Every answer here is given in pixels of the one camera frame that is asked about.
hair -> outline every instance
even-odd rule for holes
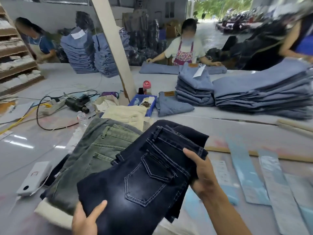
[[[20,24],[22,24],[22,25],[24,25],[26,27],[32,28],[38,34],[44,34],[45,33],[45,31],[41,27],[39,27],[39,26],[35,25],[34,23],[32,23],[29,19],[26,19],[26,18],[23,18],[23,17],[18,17],[18,18],[16,18],[15,22],[20,23]]]
[[[184,32],[184,30],[191,30],[191,31],[196,32],[197,21],[192,18],[185,20],[184,23],[182,24],[182,33]]]

back pocket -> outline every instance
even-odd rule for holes
[[[90,175],[91,173],[96,173],[109,169],[112,166],[111,162],[113,160],[113,158],[109,158],[105,155],[94,153],[86,169],[84,177]]]
[[[125,177],[125,197],[146,207],[173,177],[171,170],[147,152],[139,165]]]

face mask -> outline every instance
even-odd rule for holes
[[[182,43],[184,45],[190,45],[194,41],[194,38],[182,38]]]

plastic water bottle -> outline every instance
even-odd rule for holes
[[[77,120],[82,129],[86,129],[88,127],[88,117],[84,112],[78,111]]]

shelving unit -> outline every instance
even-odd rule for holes
[[[0,16],[1,17],[5,17],[8,22],[10,23],[10,25],[12,26],[11,28],[7,28],[7,29],[0,29],[0,41],[9,41],[9,39],[11,37],[17,37],[18,39],[13,40],[10,43],[14,43],[16,41],[22,41],[22,38],[20,36],[20,34],[18,33],[17,29],[15,28],[15,25],[13,23],[13,21],[10,19],[10,17],[8,16],[8,14],[6,13],[6,11],[4,10],[4,8],[1,6],[0,3]],[[25,56],[25,55],[31,55],[31,53],[29,52],[29,50],[27,49],[26,45],[21,45],[21,46],[17,46],[17,47],[11,47],[11,48],[6,48],[6,49],[0,49],[0,59],[1,58],[8,58],[9,56]],[[31,73],[32,70],[39,70],[39,67],[37,65],[37,63],[35,61],[30,62],[30,63],[25,63],[23,65],[14,67],[14,68],[10,68],[8,70],[5,71],[0,71],[0,84],[12,80],[16,77],[18,77],[21,74],[28,74]],[[41,75],[38,76],[36,78],[30,79],[27,82],[24,82],[18,86],[14,86],[10,89],[7,89],[5,91],[0,92],[0,96],[1,95],[6,95],[6,94],[14,94],[16,92],[19,92],[21,90],[24,90],[27,87],[32,86],[33,84],[44,80],[45,78]]]

